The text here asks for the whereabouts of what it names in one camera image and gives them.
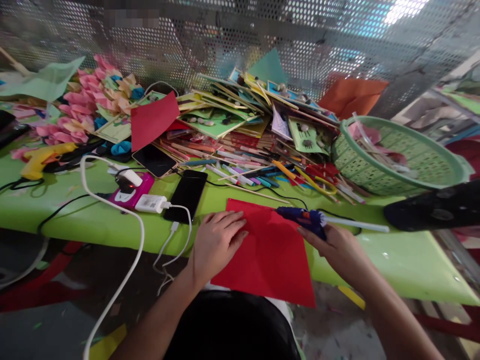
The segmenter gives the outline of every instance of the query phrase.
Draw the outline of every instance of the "smartphone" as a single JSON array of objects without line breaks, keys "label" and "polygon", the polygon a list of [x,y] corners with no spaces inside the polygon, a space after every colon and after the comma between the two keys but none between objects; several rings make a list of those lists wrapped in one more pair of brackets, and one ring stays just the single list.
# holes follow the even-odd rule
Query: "smartphone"
[{"label": "smartphone", "polygon": [[[169,200],[172,205],[182,205],[190,211],[191,221],[194,221],[195,212],[202,197],[208,174],[205,172],[185,170],[182,172],[182,178],[176,186],[173,196]],[[171,207],[163,215],[165,220],[189,223],[189,217],[185,209],[181,207]]]},{"label": "smartphone", "polygon": [[141,148],[131,155],[139,164],[144,166],[150,174],[161,178],[171,169],[177,167],[177,162],[153,144]]}]

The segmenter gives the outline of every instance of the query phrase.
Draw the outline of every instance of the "pink power strip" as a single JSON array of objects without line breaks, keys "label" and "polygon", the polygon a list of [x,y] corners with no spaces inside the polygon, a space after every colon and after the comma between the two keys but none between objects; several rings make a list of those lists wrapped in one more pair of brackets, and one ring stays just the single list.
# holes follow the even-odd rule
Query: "pink power strip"
[{"label": "pink power strip", "polygon": [[108,198],[109,202],[128,210],[135,210],[135,205],[140,197],[143,194],[148,194],[155,182],[154,177],[150,175],[149,172],[135,172],[135,174],[142,179],[140,186],[136,187],[133,192],[129,194],[120,192],[120,189],[117,189],[117,191]]}]

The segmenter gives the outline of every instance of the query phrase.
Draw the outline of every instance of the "green table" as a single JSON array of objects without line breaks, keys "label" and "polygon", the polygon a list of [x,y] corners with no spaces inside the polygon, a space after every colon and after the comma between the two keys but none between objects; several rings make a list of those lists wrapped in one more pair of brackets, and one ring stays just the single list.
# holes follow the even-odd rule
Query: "green table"
[{"label": "green table", "polygon": [[[24,164],[12,160],[9,150],[18,145],[11,144],[0,152],[0,186],[20,177]],[[0,227],[35,233],[38,224],[58,209],[64,202],[85,194],[79,172],[64,175],[45,174],[45,183],[25,190],[4,190],[0,194]],[[218,176],[210,173],[210,180]],[[171,175],[157,180],[150,193],[164,195],[168,199],[173,194],[180,177]],[[93,192],[109,193],[116,189],[111,175],[107,174],[107,165],[96,161],[87,170],[88,186]],[[388,225],[383,217],[382,207],[398,201],[399,197],[374,197],[366,205],[350,205],[346,201],[334,204],[316,191],[302,191],[286,182],[280,182],[281,194],[302,198],[310,209],[324,208],[335,214],[347,216],[361,222]],[[263,190],[266,195],[273,195]],[[186,255],[190,253],[193,239],[201,218],[211,212],[225,209],[227,199],[234,198],[260,205],[278,207],[280,202],[262,198],[230,187],[205,186],[196,217],[193,222],[192,240]],[[301,203],[291,200],[297,207]],[[145,225],[144,250],[158,253],[170,234],[171,223],[163,220],[159,214],[142,213]],[[46,236],[101,244],[115,247],[138,249],[140,227],[131,215],[120,214],[116,209],[104,203],[86,197],[68,205],[43,228]],[[188,226],[182,225],[165,249],[168,255],[177,255],[187,239]],[[403,297],[430,301],[455,302],[466,305],[480,305],[479,298],[467,282],[455,269],[446,254],[427,231],[400,232],[391,229],[385,234],[364,230],[358,240],[380,272],[387,278],[395,290]],[[314,280],[333,285],[345,285],[345,282],[328,265],[318,252],[305,242],[311,276]]]}]

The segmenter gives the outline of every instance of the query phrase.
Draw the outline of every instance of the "hand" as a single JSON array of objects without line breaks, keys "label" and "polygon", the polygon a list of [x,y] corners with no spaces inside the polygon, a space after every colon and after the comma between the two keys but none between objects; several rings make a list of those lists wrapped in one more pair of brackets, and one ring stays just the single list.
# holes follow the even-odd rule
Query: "hand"
[{"label": "hand", "polygon": [[324,227],[327,241],[303,227],[297,230],[321,257],[325,257],[333,270],[358,291],[362,292],[379,274],[358,240],[347,229],[327,224]]},{"label": "hand", "polygon": [[222,211],[207,215],[201,222],[188,260],[201,286],[227,266],[249,234],[248,231],[239,232],[247,222],[240,220],[243,215],[243,211]]}]

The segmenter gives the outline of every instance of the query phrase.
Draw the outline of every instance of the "yellow hot glue gun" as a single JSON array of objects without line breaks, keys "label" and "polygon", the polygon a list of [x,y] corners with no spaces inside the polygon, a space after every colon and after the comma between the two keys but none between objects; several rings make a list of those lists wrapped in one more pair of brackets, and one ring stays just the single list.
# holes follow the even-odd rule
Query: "yellow hot glue gun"
[{"label": "yellow hot glue gun", "polygon": [[48,159],[56,157],[57,155],[70,153],[76,148],[77,145],[75,145],[74,142],[66,142],[26,152],[23,156],[29,160],[21,170],[20,175],[28,180],[39,180],[44,176],[43,170]]}]

